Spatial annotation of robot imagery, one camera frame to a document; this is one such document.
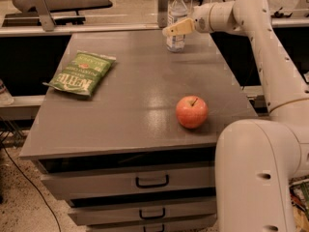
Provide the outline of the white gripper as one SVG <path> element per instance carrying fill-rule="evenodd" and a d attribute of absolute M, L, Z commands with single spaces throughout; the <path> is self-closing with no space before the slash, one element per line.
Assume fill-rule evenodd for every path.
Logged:
<path fill-rule="evenodd" d="M 162 30 L 162 34 L 165 37 L 187 35 L 195 29 L 200 33 L 210 33 L 210 12 L 211 6 L 208 4 L 195 6 L 192 14 L 193 20 L 191 18 L 185 18 L 168 25 Z"/>

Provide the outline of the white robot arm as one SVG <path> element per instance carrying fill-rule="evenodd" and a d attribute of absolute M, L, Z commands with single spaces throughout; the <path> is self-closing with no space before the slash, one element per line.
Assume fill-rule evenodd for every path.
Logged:
<path fill-rule="evenodd" d="M 309 174 L 308 84 L 273 31 L 267 0 L 197 6 L 166 37 L 225 32 L 248 38 L 268 117 L 220 133 L 215 150 L 219 232 L 295 232 L 289 182 Z"/>

